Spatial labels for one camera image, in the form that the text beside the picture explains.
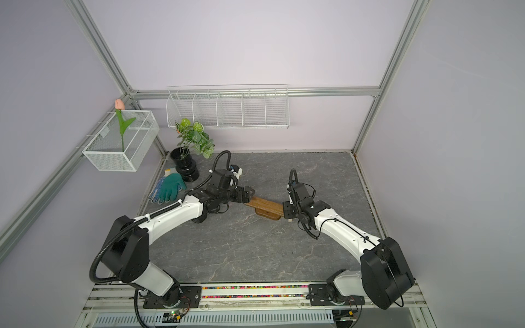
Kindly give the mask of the brown wooden watch stand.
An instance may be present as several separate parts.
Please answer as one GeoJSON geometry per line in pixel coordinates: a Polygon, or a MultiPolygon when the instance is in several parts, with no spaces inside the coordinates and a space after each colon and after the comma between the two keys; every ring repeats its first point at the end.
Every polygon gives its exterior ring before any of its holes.
{"type": "Polygon", "coordinates": [[[270,200],[254,196],[246,206],[253,208],[257,215],[267,219],[278,221],[284,217],[283,205],[270,200]]]}

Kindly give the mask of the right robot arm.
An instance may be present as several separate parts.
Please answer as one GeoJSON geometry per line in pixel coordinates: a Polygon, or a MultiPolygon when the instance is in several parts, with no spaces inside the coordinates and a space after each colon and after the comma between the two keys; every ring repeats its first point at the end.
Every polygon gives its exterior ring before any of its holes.
{"type": "Polygon", "coordinates": [[[415,279],[397,241],[371,235],[343,219],[328,203],[316,201],[309,187],[296,180],[288,183],[284,216],[297,219],[299,227],[313,239],[329,236],[360,262],[358,273],[341,269],[332,274],[319,297],[340,305],[350,297],[365,295],[382,310],[402,300],[415,279]]]}

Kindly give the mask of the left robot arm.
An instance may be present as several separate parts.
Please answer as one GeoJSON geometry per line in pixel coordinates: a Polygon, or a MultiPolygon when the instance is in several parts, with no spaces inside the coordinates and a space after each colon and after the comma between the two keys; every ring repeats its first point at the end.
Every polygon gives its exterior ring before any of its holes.
{"type": "Polygon", "coordinates": [[[220,213],[223,205],[250,202],[254,190],[239,186],[242,173],[237,165],[215,169],[203,186],[189,190],[173,205],[141,217],[117,218],[90,267],[90,279],[95,284],[123,282],[158,297],[164,307],[177,306],[183,296],[180,283],[151,261],[149,248],[188,221],[202,223],[220,213]]]}

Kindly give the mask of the black ribbed plant pot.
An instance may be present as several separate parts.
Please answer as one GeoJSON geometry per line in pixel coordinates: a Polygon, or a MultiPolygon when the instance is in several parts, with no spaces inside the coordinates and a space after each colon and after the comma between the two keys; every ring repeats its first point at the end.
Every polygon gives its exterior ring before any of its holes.
{"type": "Polygon", "coordinates": [[[171,151],[170,158],[175,164],[175,169],[186,183],[192,183],[198,180],[200,173],[197,163],[193,159],[190,151],[186,147],[178,147],[171,151]]]}

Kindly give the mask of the green work glove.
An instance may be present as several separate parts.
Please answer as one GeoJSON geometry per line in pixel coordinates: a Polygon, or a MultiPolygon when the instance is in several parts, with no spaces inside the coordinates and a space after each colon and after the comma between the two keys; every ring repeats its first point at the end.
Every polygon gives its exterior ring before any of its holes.
{"type": "Polygon", "coordinates": [[[158,203],[174,202],[179,199],[179,192],[186,190],[187,186],[183,177],[178,173],[172,173],[164,177],[158,195],[158,203]]]}

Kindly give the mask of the green artificial potted plant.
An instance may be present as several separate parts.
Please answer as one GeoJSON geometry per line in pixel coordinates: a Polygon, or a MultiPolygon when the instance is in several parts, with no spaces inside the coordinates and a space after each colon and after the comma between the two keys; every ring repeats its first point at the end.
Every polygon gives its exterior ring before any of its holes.
{"type": "Polygon", "coordinates": [[[211,158],[215,150],[215,144],[209,134],[205,132],[203,124],[183,118],[176,123],[176,131],[180,139],[178,143],[180,148],[179,158],[185,159],[190,156],[191,150],[194,150],[197,155],[202,155],[206,159],[211,158]]]}

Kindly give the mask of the blue dotted work glove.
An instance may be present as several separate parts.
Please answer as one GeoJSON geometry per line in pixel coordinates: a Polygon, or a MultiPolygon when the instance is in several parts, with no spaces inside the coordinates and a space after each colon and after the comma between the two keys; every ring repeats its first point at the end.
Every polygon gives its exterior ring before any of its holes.
{"type": "Polygon", "coordinates": [[[148,200],[150,203],[155,204],[156,202],[159,201],[159,192],[160,192],[163,182],[164,182],[164,177],[161,177],[156,182],[155,186],[153,187],[153,190],[150,192],[148,196],[148,200]]]}

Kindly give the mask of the pink artificial tulip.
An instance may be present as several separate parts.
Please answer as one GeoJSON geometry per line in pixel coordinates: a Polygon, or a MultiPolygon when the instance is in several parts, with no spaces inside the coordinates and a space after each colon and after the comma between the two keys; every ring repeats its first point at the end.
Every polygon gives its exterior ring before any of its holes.
{"type": "Polygon", "coordinates": [[[135,122],[136,118],[135,117],[132,117],[130,119],[124,118],[123,111],[125,110],[125,105],[121,99],[115,100],[114,106],[116,110],[116,117],[118,119],[118,124],[119,124],[121,148],[122,148],[122,151],[125,152],[126,146],[124,142],[124,135],[126,133],[126,130],[135,122]]]}

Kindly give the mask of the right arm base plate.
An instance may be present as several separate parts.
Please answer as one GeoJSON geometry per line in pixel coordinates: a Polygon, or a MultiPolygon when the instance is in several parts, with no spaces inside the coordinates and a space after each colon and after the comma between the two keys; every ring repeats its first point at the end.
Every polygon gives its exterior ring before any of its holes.
{"type": "Polygon", "coordinates": [[[306,299],[311,306],[363,306],[365,304],[364,297],[343,296],[329,284],[310,284],[306,299]]]}

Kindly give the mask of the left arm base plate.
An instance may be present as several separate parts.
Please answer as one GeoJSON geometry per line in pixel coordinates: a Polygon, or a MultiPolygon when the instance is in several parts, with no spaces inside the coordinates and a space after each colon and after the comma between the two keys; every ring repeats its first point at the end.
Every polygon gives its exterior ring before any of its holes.
{"type": "Polygon", "coordinates": [[[182,285],[172,288],[162,297],[148,292],[144,300],[144,309],[197,308],[202,296],[202,287],[198,285],[182,285]]]}

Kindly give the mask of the white mesh wall basket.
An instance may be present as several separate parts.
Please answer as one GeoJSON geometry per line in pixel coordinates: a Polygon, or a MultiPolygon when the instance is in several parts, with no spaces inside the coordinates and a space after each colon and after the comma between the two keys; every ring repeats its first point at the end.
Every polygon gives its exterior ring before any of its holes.
{"type": "Polygon", "coordinates": [[[82,153],[101,172],[136,172],[158,132],[153,112],[117,110],[82,153]]]}

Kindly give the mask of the aluminium front rail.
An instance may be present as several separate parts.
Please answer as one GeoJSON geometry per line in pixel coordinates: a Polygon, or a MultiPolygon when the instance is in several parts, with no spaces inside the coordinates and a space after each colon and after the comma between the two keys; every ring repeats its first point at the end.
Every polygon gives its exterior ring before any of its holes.
{"type": "Polygon", "coordinates": [[[182,296],[174,306],[164,306],[160,298],[149,292],[134,297],[135,288],[124,284],[96,285],[81,310],[82,314],[124,312],[134,313],[155,310],[182,310],[194,313],[220,310],[364,310],[378,309],[378,305],[358,291],[341,301],[330,301],[321,289],[314,285],[321,282],[244,282],[182,284],[182,296]]]}

